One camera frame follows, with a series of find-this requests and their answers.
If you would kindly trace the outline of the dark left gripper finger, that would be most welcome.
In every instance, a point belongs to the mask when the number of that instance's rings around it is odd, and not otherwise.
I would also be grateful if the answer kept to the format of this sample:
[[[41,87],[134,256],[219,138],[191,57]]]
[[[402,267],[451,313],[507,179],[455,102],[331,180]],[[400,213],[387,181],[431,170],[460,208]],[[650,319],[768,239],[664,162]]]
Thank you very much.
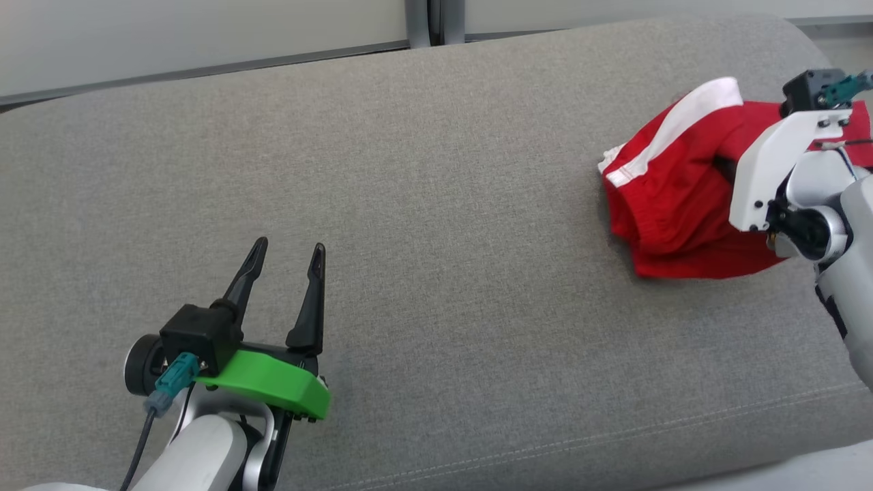
[[[320,355],[323,351],[325,258],[327,252],[324,243],[316,243],[308,265],[308,289],[296,323],[286,336],[286,347],[292,353]]]
[[[224,308],[232,314],[234,323],[242,323],[246,308],[248,308],[252,287],[262,273],[266,251],[269,246],[267,237],[259,237],[248,252],[246,259],[238,269],[230,286],[221,299],[216,299],[212,308]]]

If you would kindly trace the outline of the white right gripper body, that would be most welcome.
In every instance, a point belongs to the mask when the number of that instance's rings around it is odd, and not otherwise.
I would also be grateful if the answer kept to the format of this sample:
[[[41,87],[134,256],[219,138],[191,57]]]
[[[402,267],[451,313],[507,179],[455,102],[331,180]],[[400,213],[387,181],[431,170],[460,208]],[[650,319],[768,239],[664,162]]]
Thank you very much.
[[[770,125],[745,150],[734,174],[729,223],[741,232],[767,230],[768,203],[815,140],[843,135],[851,108],[799,111]]]

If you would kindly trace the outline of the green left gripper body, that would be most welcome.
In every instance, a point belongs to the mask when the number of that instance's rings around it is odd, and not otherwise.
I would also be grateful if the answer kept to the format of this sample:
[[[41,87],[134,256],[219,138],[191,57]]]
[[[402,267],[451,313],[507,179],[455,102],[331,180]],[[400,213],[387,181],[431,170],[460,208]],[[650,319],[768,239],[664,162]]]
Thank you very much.
[[[331,394],[319,373],[318,355],[264,344],[244,344],[218,375],[196,377],[206,387],[282,409],[298,419],[324,420]]]

